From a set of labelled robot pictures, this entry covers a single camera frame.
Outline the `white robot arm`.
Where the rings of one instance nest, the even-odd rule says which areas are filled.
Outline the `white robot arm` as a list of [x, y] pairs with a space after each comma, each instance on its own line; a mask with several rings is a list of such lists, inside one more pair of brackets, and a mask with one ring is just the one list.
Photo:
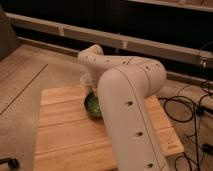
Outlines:
[[93, 45], [78, 54], [88, 68], [119, 171], [169, 171], [145, 99], [165, 80], [157, 60], [110, 56]]

